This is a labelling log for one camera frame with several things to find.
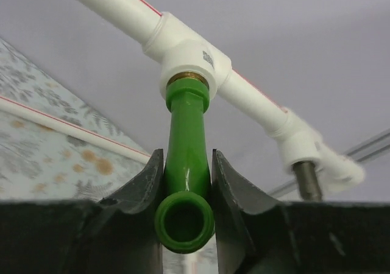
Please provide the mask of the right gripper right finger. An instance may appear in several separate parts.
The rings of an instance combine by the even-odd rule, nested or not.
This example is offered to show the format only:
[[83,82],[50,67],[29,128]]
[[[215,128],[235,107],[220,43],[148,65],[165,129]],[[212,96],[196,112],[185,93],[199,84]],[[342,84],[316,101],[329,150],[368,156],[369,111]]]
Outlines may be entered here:
[[389,205],[284,202],[212,156],[219,273],[388,273]]

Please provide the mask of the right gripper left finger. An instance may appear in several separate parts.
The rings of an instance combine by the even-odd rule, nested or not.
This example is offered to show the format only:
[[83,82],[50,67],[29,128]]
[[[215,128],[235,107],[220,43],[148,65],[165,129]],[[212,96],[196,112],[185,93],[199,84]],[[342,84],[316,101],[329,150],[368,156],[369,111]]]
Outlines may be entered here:
[[2,273],[161,273],[154,214],[163,198],[163,151],[99,202],[1,202]]

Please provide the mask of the green plastic faucet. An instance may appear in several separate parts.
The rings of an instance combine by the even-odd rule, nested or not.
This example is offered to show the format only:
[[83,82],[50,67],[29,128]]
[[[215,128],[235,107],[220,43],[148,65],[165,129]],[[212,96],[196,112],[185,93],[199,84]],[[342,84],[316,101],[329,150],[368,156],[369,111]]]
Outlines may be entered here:
[[154,217],[156,234],[168,250],[190,254],[214,233],[214,215],[207,198],[211,189],[204,131],[208,88],[184,78],[166,90],[171,127],[163,184],[166,197]]

